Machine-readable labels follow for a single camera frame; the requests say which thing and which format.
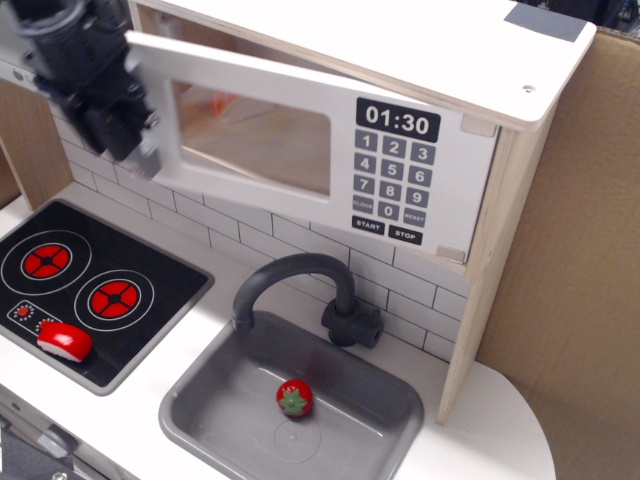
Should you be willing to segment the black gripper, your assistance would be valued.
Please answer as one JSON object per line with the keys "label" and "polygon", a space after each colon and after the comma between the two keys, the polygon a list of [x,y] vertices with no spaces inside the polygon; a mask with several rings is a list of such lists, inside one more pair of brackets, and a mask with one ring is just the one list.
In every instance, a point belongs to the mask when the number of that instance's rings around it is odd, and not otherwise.
{"label": "black gripper", "polygon": [[126,70],[123,59],[86,82],[37,74],[35,85],[51,95],[95,153],[107,151],[116,161],[126,159],[139,146],[142,130],[155,121],[155,113],[145,104],[145,87]]}

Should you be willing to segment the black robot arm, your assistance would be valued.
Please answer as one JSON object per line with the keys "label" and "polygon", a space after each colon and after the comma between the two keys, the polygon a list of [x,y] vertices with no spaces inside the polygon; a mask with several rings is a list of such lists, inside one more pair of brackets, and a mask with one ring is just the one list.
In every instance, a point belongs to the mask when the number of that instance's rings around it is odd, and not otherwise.
{"label": "black robot arm", "polygon": [[142,82],[126,67],[130,47],[123,1],[10,1],[36,87],[60,107],[97,153],[126,159],[155,121]]}

